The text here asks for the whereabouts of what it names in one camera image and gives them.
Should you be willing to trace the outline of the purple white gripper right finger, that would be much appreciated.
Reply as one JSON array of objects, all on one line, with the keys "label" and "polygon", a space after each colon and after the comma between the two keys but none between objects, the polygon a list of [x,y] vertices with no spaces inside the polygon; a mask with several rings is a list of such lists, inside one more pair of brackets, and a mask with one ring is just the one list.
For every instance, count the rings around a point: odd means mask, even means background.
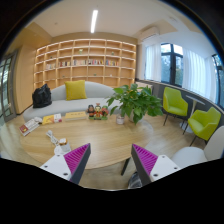
[{"label": "purple white gripper right finger", "polygon": [[157,156],[136,144],[132,145],[131,155],[143,186],[180,170],[166,155]]}]

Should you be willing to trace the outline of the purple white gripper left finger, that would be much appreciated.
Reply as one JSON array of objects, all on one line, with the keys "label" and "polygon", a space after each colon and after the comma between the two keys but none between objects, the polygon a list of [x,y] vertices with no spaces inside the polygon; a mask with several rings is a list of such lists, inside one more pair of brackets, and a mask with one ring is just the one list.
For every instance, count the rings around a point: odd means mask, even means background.
[{"label": "purple white gripper left finger", "polygon": [[88,143],[66,154],[54,155],[41,166],[41,169],[79,184],[90,154],[91,144]]}]

